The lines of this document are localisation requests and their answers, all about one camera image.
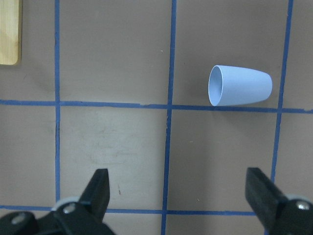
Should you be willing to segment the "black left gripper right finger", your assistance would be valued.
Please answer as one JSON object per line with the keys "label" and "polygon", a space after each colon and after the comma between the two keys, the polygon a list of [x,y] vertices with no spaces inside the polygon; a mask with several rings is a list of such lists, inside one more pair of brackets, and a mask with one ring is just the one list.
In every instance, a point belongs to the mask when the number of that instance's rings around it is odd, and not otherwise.
{"label": "black left gripper right finger", "polygon": [[245,197],[269,235],[311,235],[313,202],[284,194],[257,167],[246,170]]}

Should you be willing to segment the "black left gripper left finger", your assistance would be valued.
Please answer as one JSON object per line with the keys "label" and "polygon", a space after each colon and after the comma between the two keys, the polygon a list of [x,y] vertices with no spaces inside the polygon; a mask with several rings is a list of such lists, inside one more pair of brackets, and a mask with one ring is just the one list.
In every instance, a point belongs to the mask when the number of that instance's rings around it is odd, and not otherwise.
{"label": "black left gripper left finger", "polygon": [[2,235],[113,235],[103,222],[110,200],[109,173],[97,169],[78,201],[62,203],[41,218],[17,211],[0,218]]}

